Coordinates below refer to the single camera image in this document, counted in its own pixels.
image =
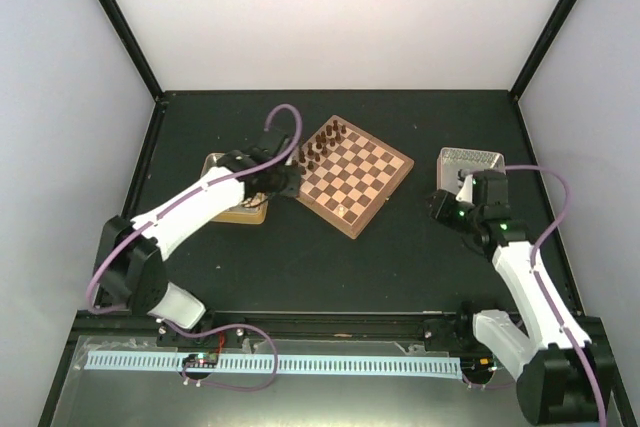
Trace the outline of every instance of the chessboard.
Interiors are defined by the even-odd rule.
[[[355,239],[413,168],[413,160],[338,116],[331,117],[294,163],[298,200]]]

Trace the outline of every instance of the cable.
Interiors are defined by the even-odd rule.
[[[240,172],[233,172],[231,174],[228,174],[228,175],[225,175],[225,176],[222,176],[222,177],[219,177],[217,179],[214,179],[214,180],[211,180],[211,181],[207,182],[207,185],[209,187],[211,187],[211,186],[213,186],[215,184],[218,184],[220,182],[224,182],[225,180],[235,179],[237,177],[242,177],[242,176],[245,176],[245,175],[254,174],[254,173],[259,172],[261,170],[264,170],[264,169],[266,169],[268,167],[271,167],[272,165],[275,165],[275,164],[281,162],[282,160],[286,159],[287,157],[289,157],[291,152],[293,152],[293,150],[298,145],[298,142],[300,142],[300,137],[302,136],[302,116],[300,115],[300,112],[298,112],[298,109],[296,109],[293,105],[290,105],[290,104],[280,104],[280,105],[276,106],[275,108],[273,108],[271,110],[271,112],[269,112],[269,115],[267,115],[267,118],[266,118],[266,120],[264,122],[264,131],[265,132],[269,131],[269,129],[271,128],[271,122],[273,122],[273,118],[275,117],[275,115],[278,112],[280,112],[283,109],[288,110],[289,112],[291,112],[291,114],[293,115],[293,118],[295,120],[295,124],[296,124],[296,130],[295,130],[295,132],[293,134],[293,139],[291,140],[289,145],[287,145],[287,147],[280,154],[276,155],[273,159],[265,162],[264,164],[260,164],[260,165],[257,165],[255,167],[251,167],[250,169],[242,170]],[[201,192],[201,191],[202,191],[202,187],[197,187],[197,188],[185,193],[182,197],[176,199],[169,206],[167,206],[167,208],[165,208],[160,213],[158,213],[157,220],[161,220],[165,215],[167,215],[173,209],[175,209],[180,204],[182,204],[183,202],[187,201],[188,199],[190,199],[191,197],[193,197],[194,195],[196,195],[198,192]],[[104,259],[102,264],[100,264],[100,267],[98,267],[96,272],[93,274],[93,277],[89,281],[89,285],[87,286],[87,290],[85,292],[85,298],[87,299],[87,304],[89,305],[87,310],[89,312],[91,312],[92,314],[96,314],[96,315],[97,314],[108,314],[108,313],[111,313],[111,312],[116,312],[118,310],[122,310],[122,309],[124,309],[126,307],[124,304],[118,304],[118,305],[112,305],[110,307],[96,308],[93,305],[94,291],[97,288],[98,282],[100,282],[100,279],[102,278],[102,275],[109,268],[109,266],[111,265],[113,260],[129,244],[131,244],[131,242],[133,242],[136,238],[138,238],[140,235],[142,235],[142,233],[145,230],[147,230],[149,227],[151,227],[152,225],[154,225],[154,223],[149,221],[146,224],[144,224],[143,226],[141,226],[140,228],[134,230],[122,242],[120,242],[111,251],[111,253],[107,256],[107,258]]]
[[[187,365],[185,365],[184,368],[182,369],[182,377],[184,378],[185,382],[187,383],[200,382],[200,384],[202,385],[218,387],[220,389],[225,389],[225,390],[232,390],[234,392],[257,392],[259,390],[263,390],[269,387],[271,384],[273,384],[273,381],[276,379],[276,374],[278,372],[278,349],[276,348],[276,344],[273,342],[273,339],[269,337],[269,335],[264,330],[249,324],[229,324],[229,325],[223,325],[222,327],[216,327],[215,329],[207,330],[206,332],[200,332],[200,333],[194,334],[192,332],[187,332],[185,330],[182,330],[180,327],[175,325],[173,322],[169,322],[168,320],[165,320],[164,323],[167,324],[169,327],[171,327],[178,334],[184,337],[187,337],[189,339],[198,339],[200,337],[208,337],[209,335],[215,335],[220,332],[225,332],[231,329],[250,330],[252,332],[256,332],[257,334],[260,334],[264,338],[264,340],[267,341],[267,343],[271,347],[271,350],[273,351],[273,369],[271,370],[271,373],[269,374],[269,377],[267,378],[267,380],[265,380],[264,382],[256,386],[240,387],[237,385],[223,384],[220,382],[211,382],[211,381],[204,381],[204,380],[194,381],[193,379],[189,379],[187,377],[187,374],[186,374]]]
[[[560,175],[558,172],[556,172],[556,171],[554,171],[552,169],[548,169],[546,167],[540,167],[540,166],[537,166],[537,165],[509,165],[509,166],[506,167],[506,170],[507,171],[512,171],[512,170],[534,170],[534,171],[538,171],[538,172],[543,172],[545,174],[550,174],[550,175],[554,176],[556,179],[558,179],[560,181],[560,183],[562,184],[562,186],[564,187],[564,192],[565,192],[564,203],[562,205],[562,210],[560,211],[560,214],[556,217],[556,220],[554,220],[549,225],[549,227],[547,227],[545,229],[545,231],[542,233],[542,235],[540,235],[538,240],[536,240],[535,244],[533,244],[533,248],[531,249],[531,257],[530,257],[529,260],[531,262],[531,268],[535,269],[536,254],[540,250],[540,246],[542,245],[542,243],[545,240],[547,240],[547,238],[551,235],[551,233],[560,225],[560,223],[567,216],[567,212],[569,210],[569,205],[570,205],[571,198],[572,198],[571,187],[569,187],[569,182],[567,182],[567,180],[562,175]],[[536,279],[536,282],[538,283],[538,286],[540,287],[540,290],[542,291],[542,295],[544,296],[544,298],[546,299],[547,303],[549,304],[549,308],[551,308],[551,311],[553,312],[553,315],[555,316],[556,320],[558,321],[558,324],[560,324],[560,328],[567,335],[567,338],[569,339],[569,342],[571,342],[571,345],[573,346],[573,350],[576,351],[576,354],[578,355],[578,358],[580,359],[580,363],[582,364],[582,367],[584,368],[584,372],[587,375],[587,379],[589,379],[589,384],[591,385],[591,390],[593,390],[593,396],[594,396],[594,399],[596,401],[596,406],[598,407],[598,421],[599,421],[600,427],[606,427],[606,425],[607,425],[607,413],[606,413],[606,409],[605,409],[605,405],[604,405],[604,399],[602,398],[602,393],[600,392],[600,386],[598,385],[598,379],[596,378],[596,375],[593,372],[593,369],[591,368],[591,364],[589,364],[589,360],[587,359],[587,356],[584,354],[584,352],[582,351],[582,349],[578,345],[578,342],[576,341],[576,338],[573,336],[571,331],[567,327],[564,326],[564,319],[562,318],[562,315],[560,315],[560,311],[558,310],[558,306],[555,304],[555,302],[551,298],[551,295],[549,294],[549,291],[547,290],[546,285],[544,285],[544,282],[542,281],[542,277],[540,277],[540,274],[536,270],[533,271],[533,275],[534,275],[534,277]]]

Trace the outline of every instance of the black frame post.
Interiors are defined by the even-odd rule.
[[[149,89],[151,96],[154,98],[154,100],[159,100],[163,96],[164,91],[156,80],[155,75],[153,75],[151,66],[149,66],[147,59],[142,53],[142,49],[138,45],[138,41],[133,35],[133,32],[129,28],[129,24],[127,24],[127,21],[125,20],[124,14],[120,10],[118,3],[116,2],[116,0],[99,1],[105,13],[107,14],[107,17],[109,17],[113,28],[116,30],[118,37],[120,37],[124,48],[127,49],[129,57],[131,57],[131,60],[136,66],[136,69],[138,69],[142,80],[147,85],[147,89]]]
[[[542,59],[546,55],[549,47],[553,43],[554,39],[560,32],[564,21],[567,20],[569,12],[573,9],[577,0],[559,0],[556,7],[551,13],[551,17],[547,21],[547,25],[544,26],[540,37],[536,41],[533,50],[529,54],[529,58],[524,64],[524,67],[518,74],[515,84],[511,87],[510,94],[517,101],[522,97],[525,89],[531,82],[536,70],[542,63]]]

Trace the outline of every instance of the black table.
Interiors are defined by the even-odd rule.
[[[298,107],[306,139],[337,114],[415,160],[415,167],[357,240],[293,199],[270,202],[259,226],[210,223],[167,266],[176,284],[226,312],[452,312],[460,302],[514,302],[492,266],[427,217],[442,147],[533,161],[517,104],[506,91],[177,92],[169,96],[135,211],[143,213],[198,179],[205,157],[257,140],[267,113]],[[293,129],[282,113],[276,124]],[[549,223],[535,174],[510,175],[510,200],[534,236]],[[557,238],[542,249],[570,309],[570,274]]]

